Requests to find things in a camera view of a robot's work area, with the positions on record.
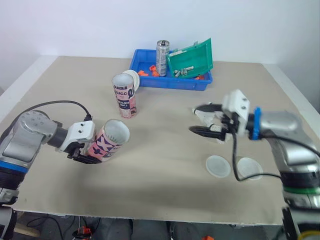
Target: black cable on floor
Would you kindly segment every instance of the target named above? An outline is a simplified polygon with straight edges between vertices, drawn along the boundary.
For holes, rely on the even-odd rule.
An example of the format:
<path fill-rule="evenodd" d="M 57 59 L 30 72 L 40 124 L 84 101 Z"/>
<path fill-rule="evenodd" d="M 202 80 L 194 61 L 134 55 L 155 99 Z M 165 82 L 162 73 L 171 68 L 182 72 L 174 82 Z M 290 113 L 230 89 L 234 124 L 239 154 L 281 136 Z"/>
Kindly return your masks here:
<path fill-rule="evenodd" d="M 33 222 L 35 222 L 35 221 L 38 221 L 38 220 L 40 220 L 40 219 L 43 219 L 43 221 L 40 222 L 40 223 L 38 223 L 38 224 L 35 224 L 35 225 L 30 225 L 31 223 L 33 223 Z M 51 216 L 41 216 L 41 217 L 38 217 L 38 218 L 36 218 L 36 219 L 33 219 L 33 220 L 29 221 L 29 222 L 26 224 L 26 226 L 27 226 L 28 228 L 35 228 L 35 227 L 38 227 L 38 226 L 44 224 L 48 219 L 51 219 L 51 220 L 53 220 L 53 221 L 56 223 L 56 225 L 57 225 L 57 227 L 58 227 L 58 229 L 59 229 L 59 234 L 60 234 L 61 240 L 64 240 L 64 237 L 63 237 L 63 234 L 62 234 L 62 231 L 61 231 L 60 224 L 58 223 L 58 221 L 57 221 L 55 218 L 53 218 L 53 217 L 51 217 Z"/>
<path fill-rule="evenodd" d="M 269 176 L 269 177 L 275 177 L 275 178 L 279 178 L 281 179 L 281 177 L 279 175 L 273 174 L 273 173 L 268 173 L 268 172 L 263 172 L 263 173 L 257 173 L 257 174 L 252 174 L 249 176 L 246 176 L 244 178 L 240 178 L 238 175 L 238 168 L 237 168 L 237 162 L 236 162 L 236 158 L 237 158 L 237 135 L 236 135 L 236 131 L 233 127 L 230 127 L 230 131 L 233 137 L 233 147 L 232 147 L 232 168 L 233 168 L 233 173 L 235 176 L 235 179 L 238 182 L 242 182 L 245 180 L 248 180 L 250 178 L 256 177 L 256 176 Z"/>
<path fill-rule="evenodd" d="M 47 101 L 47 102 L 43 102 L 43 103 L 39 103 L 37 105 L 31 106 L 29 108 L 27 108 L 26 110 L 24 110 L 23 112 L 21 112 L 18 116 L 15 117 L 15 119 L 12 121 L 12 123 L 7 127 L 6 130 L 3 131 L 1 137 L 0 137 L 0 144 L 2 143 L 2 141 L 6 138 L 6 136 L 9 135 L 11 129 L 13 128 L 13 126 L 15 125 L 15 123 L 17 122 L 18 118 L 20 117 L 21 114 L 24 114 L 26 112 L 29 112 L 33 109 L 45 106 L 45 105 L 50 105 L 50 104 L 62 104 L 62 103 L 69 103 L 69 104 L 76 104 L 78 106 L 80 106 L 86 113 L 86 117 L 84 118 L 84 121 L 88 121 L 88 120 L 92 120 L 92 116 L 89 113 L 89 111 L 85 108 L 85 106 L 83 106 L 82 104 L 80 104 L 77 101 L 71 101 L 71 100 L 57 100 L 57 101 Z"/>
<path fill-rule="evenodd" d="M 95 233 L 100 225 L 100 221 L 101 221 L 101 217 L 99 217 L 99 220 L 98 220 L 98 224 L 96 225 L 95 229 L 94 229 L 94 232 Z"/>
<path fill-rule="evenodd" d="M 64 230 L 64 232 L 63 232 L 63 234 L 62 234 L 63 238 L 65 238 L 67 231 L 68 231 L 69 229 L 71 229 L 71 227 L 74 225 L 75 220 L 76 220 L 76 216 L 73 216 L 72 223 L 66 228 L 66 230 Z"/>
<path fill-rule="evenodd" d="M 87 224 L 87 221 L 86 221 L 85 217 L 84 217 L 84 216 L 82 216 L 81 218 L 82 218 L 82 219 L 83 219 L 83 221 L 84 221 L 84 225 L 85 225 L 85 227 L 87 227 L 87 226 L 88 226 L 88 224 Z"/>

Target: round lid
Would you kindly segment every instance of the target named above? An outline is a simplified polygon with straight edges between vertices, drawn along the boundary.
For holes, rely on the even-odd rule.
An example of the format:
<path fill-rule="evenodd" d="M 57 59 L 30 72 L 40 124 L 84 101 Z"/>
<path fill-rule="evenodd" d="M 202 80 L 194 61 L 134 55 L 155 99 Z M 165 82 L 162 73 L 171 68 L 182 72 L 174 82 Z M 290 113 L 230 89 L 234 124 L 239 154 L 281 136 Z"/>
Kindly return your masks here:
<path fill-rule="evenodd" d="M 134 70 L 126 70 L 123 72 L 124 74 L 129 74 L 133 77 L 133 85 L 134 85 L 134 91 L 137 91 L 140 85 L 140 77 L 138 73 Z"/>
<path fill-rule="evenodd" d="M 261 165 L 257 161 L 249 157 L 241 158 L 237 164 L 237 168 L 239 173 L 243 177 L 247 177 L 253 174 L 262 174 L 264 172 Z M 251 177 L 250 180 L 259 180 L 261 178 L 262 176 L 254 176 L 254 177 Z"/>
<path fill-rule="evenodd" d="M 218 178 L 225 178 L 231 172 L 229 162 L 222 156 L 213 155 L 207 158 L 205 162 L 207 171 Z"/>

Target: blue ring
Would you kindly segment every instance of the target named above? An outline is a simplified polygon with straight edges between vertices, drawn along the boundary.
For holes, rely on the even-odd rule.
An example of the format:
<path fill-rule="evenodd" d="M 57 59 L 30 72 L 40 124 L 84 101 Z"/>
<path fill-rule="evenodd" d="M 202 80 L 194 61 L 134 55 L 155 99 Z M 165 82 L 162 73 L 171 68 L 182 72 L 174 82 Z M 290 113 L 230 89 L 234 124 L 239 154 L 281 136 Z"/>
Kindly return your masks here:
<path fill-rule="evenodd" d="M 2 168 L 6 168 L 6 169 L 11 169 L 11 170 L 16 170 L 22 173 L 27 173 L 28 172 L 28 168 L 23 167 L 23 166 L 18 166 L 9 162 L 5 162 L 5 161 L 0 161 L 0 167 Z"/>
<path fill-rule="evenodd" d="M 261 108 L 260 107 L 256 107 L 255 110 L 254 110 L 252 140 L 258 140 L 258 138 L 259 138 L 261 115 L 262 115 Z"/>

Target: cylindrical container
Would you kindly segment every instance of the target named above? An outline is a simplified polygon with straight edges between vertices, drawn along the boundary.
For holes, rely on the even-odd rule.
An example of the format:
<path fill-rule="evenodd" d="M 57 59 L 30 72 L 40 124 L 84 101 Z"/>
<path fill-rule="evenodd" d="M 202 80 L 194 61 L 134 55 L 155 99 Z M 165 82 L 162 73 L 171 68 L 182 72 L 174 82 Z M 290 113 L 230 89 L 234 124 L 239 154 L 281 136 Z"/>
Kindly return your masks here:
<path fill-rule="evenodd" d="M 167 75 L 167 55 L 169 54 L 170 43 L 167 40 L 160 40 L 156 43 L 155 69 L 160 77 Z"/>
<path fill-rule="evenodd" d="M 137 114 L 134 79 L 127 73 L 120 73 L 112 78 L 112 84 L 120 114 L 130 119 Z"/>
<path fill-rule="evenodd" d="M 110 119 L 96 135 L 95 141 L 89 145 L 86 154 L 105 162 L 129 141 L 129 137 L 129 128 L 122 121 Z"/>

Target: black cable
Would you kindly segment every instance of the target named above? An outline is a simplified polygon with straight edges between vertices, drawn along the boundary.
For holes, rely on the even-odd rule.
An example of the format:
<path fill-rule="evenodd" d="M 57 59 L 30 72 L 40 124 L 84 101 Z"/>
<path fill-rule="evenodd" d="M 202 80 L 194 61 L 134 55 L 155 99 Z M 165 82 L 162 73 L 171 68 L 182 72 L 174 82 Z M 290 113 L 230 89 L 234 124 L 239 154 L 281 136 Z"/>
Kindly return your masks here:
<path fill-rule="evenodd" d="M 84 217 L 84 216 L 82 216 L 81 218 L 82 218 L 82 219 L 83 219 L 83 221 L 84 221 L 84 225 L 85 225 L 85 227 L 87 227 L 87 226 L 88 226 L 88 224 L 87 224 L 87 221 L 86 221 L 85 217 Z"/>
<path fill-rule="evenodd" d="M 282 140 L 282 141 L 285 141 L 285 142 L 288 142 L 288 143 L 291 143 L 291 144 L 296 144 L 296 145 L 299 145 L 301 147 L 304 147 L 305 149 L 308 149 L 309 151 L 313 152 L 318 157 L 320 157 L 320 152 L 317 151 L 316 149 L 314 149 L 311 146 L 308 146 L 308 145 L 306 145 L 306 144 L 304 144 L 302 142 L 293 140 L 291 138 L 287 138 L 287 137 L 284 137 L 284 136 L 276 136 L 276 135 L 260 135 L 260 137 L 262 139 L 279 139 L 279 140 Z"/>
<path fill-rule="evenodd" d="M 98 229 L 98 227 L 99 227 L 99 224 L 100 224 L 100 221 L 101 221 L 101 217 L 99 217 L 98 224 L 96 225 L 94 231 L 97 231 L 97 229 Z"/>
<path fill-rule="evenodd" d="M 99 217 L 98 223 L 97 223 L 95 229 L 92 231 L 92 235 L 97 231 L 99 224 L 100 224 L 100 221 L 101 221 L 101 217 Z"/>
<path fill-rule="evenodd" d="M 13 126 L 15 125 L 15 123 L 17 122 L 18 118 L 20 117 L 21 114 L 24 114 L 26 112 L 29 112 L 33 109 L 45 106 L 45 105 L 50 105 L 50 104 L 62 104 L 62 103 L 69 103 L 69 104 L 76 104 L 78 106 L 80 106 L 86 113 L 86 117 L 84 118 L 84 121 L 88 121 L 88 120 L 92 120 L 92 116 L 89 113 L 89 111 L 85 108 L 85 106 L 83 106 L 82 104 L 80 104 L 79 102 L 76 101 L 71 101 L 71 100 L 57 100 L 57 101 L 47 101 L 47 102 L 43 102 L 43 103 L 39 103 L 37 105 L 31 106 L 29 108 L 27 108 L 26 110 L 24 110 L 23 112 L 21 112 L 18 116 L 15 117 L 15 119 L 12 121 L 12 123 L 8 126 L 8 128 L 6 130 L 4 130 L 4 132 L 2 133 L 1 137 L 0 137 L 0 144 L 2 143 L 2 141 L 6 138 L 6 136 L 9 135 L 11 129 L 13 128 Z"/>
<path fill-rule="evenodd" d="M 269 176 L 269 177 L 276 177 L 281 179 L 279 175 L 273 174 L 273 173 L 268 173 L 268 172 L 263 172 L 263 173 L 257 173 L 257 174 L 252 174 L 249 176 L 246 176 L 244 178 L 240 178 L 238 175 L 238 169 L 237 169 L 237 163 L 236 163 L 236 158 L 237 158 L 237 135 L 236 131 L 233 127 L 230 127 L 230 131 L 233 137 L 233 147 L 232 147 L 232 168 L 233 168 L 233 173 L 235 176 L 235 179 L 239 182 L 242 182 L 244 180 L 256 177 L 256 176 Z"/>
<path fill-rule="evenodd" d="M 74 225 L 75 220 L 76 220 L 76 216 L 73 216 L 73 220 L 72 220 L 71 224 L 66 228 L 66 230 L 64 230 L 64 232 L 63 232 L 63 234 L 62 234 L 63 238 L 65 238 L 67 231 L 68 231 L 69 229 L 71 229 L 71 227 Z"/>
<path fill-rule="evenodd" d="M 40 219 L 44 219 L 44 220 L 43 220 L 42 222 L 36 224 L 36 225 L 30 225 L 31 223 L 33 223 L 33 222 L 35 222 L 35 221 L 38 221 L 38 220 L 40 220 Z M 37 226 L 40 226 L 40 225 L 44 224 L 45 221 L 47 221 L 48 219 L 51 219 L 51 220 L 53 220 L 53 221 L 56 223 L 56 225 L 57 225 L 57 227 L 58 227 L 58 229 L 59 229 L 59 233 L 60 233 L 61 240 L 64 240 L 64 237 L 63 237 L 63 234 L 62 234 L 62 231 L 61 231 L 60 224 L 58 223 L 58 221 L 57 221 L 55 218 L 53 218 L 53 217 L 51 217 L 51 216 L 38 217 L 38 218 L 36 218 L 36 219 L 33 219 L 33 220 L 29 221 L 29 222 L 26 224 L 26 226 L 27 226 L 28 228 L 35 228 L 35 227 L 37 227 Z"/>

